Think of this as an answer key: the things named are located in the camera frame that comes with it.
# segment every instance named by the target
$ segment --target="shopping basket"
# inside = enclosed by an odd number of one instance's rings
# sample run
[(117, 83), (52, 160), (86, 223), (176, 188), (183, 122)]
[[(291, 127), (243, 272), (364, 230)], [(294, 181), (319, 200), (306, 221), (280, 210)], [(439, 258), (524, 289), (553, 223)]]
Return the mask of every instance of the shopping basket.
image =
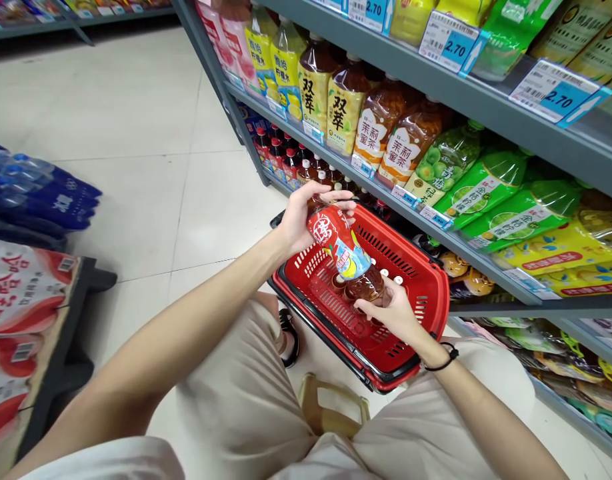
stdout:
[[(272, 220), (276, 227), (283, 212)], [(389, 277), (400, 276), (419, 322), (440, 337), (448, 316), (448, 277), (439, 264), (370, 210), (359, 205), (353, 230), (358, 242)], [(332, 258), (312, 245), (294, 255), (270, 286), (371, 390), (388, 393), (419, 370), (419, 357), (383, 325), (367, 321), (331, 284)]]

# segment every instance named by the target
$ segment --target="tile floor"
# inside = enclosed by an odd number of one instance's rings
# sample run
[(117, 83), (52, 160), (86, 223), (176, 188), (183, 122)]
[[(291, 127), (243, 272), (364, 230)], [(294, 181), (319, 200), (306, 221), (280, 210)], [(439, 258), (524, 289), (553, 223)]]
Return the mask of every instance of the tile floor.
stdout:
[[(76, 254), (119, 275), (91, 302), (81, 329), (97, 366), (252, 246), (285, 204), (260, 183), (180, 27), (0, 61), (0, 143), (59, 161), (105, 192), (92, 227), (73, 238)], [(289, 371), (294, 386), (314, 371), (368, 397), (373, 415), (396, 395), (370, 395), (300, 330), (305, 349)], [(149, 432), (169, 440), (187, 477), (198, 478), (182, 426), (172, 392)], [(612, 460), (543, 404), (530, 427), (570, 478), (612, 479)]]

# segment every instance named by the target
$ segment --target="left hand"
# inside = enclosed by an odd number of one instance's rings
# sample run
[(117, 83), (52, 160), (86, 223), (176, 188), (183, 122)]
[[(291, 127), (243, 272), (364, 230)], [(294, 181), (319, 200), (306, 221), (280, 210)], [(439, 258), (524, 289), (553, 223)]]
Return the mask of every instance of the left hand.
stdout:
[(349, 225), (355, 222), (353, 209), (357, 204), (350, 200), (353, 192), (348, 190), (333, 190), (328, 185), (322, 185), (314, 180), (310, 180), (302, 188), (294, 191), (289, 200), (284, 218), (277, 227), (281, 234), (288, 256), (292, 256), (314, 244), (315, 239), (308, 231), (306, 226), (307, 203), (313, 195), (319, 194), (321, 199), (326, 202), (335, 202), (344, 214)]

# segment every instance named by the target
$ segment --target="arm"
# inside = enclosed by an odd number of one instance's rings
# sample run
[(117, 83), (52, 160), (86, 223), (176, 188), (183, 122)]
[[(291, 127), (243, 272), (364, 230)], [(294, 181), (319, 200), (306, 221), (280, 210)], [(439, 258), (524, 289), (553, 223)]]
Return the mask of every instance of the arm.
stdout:
[[(417, 322), (406, 290), (386, 277), (384, 282), (389, 297), (387, 308), (376, 307), (365, 300), (357, 300), (355, 306), (380, 320), (392, 333), (408, 343), (430, 368), (446, 364), (448, 352)], [(533, 432), (482, 385), (459, 362), (459, 358), (434, 374), (484, 458), (500, 478), (567, 478)]]
[(246, 300), (290, 256), (314, 242), (306, 229), (307, 201), (316, 193), (326, 201), (342, 200), (338, 206), (352, 216), (355, 203), (343, 200), (353, 194), (329, 190), (312, 181), (294, 192), (276, 230), (138, 330), (6, 479), (84, 448), (144, 435), (162, 398), (212, 352)]

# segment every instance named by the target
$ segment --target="leg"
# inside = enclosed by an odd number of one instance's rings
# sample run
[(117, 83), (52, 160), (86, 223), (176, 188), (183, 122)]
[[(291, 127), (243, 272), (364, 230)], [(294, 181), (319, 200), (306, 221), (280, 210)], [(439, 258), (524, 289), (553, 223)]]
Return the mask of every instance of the leg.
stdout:
[(303, 460), (317, 438), (277, 354), (279, 322), (255, 297), (184, 382), (180, 407), (212, 478), (268, 478)]
[[(512, 353), (484, 339), (447, 341), (497, 398), (522, 421), (530, 418), (535, 392)], [(353, 446), (369, 470), (382, 478), (497, 478), (430, 372), (420, 372), (405, 392), (364, 425)]]

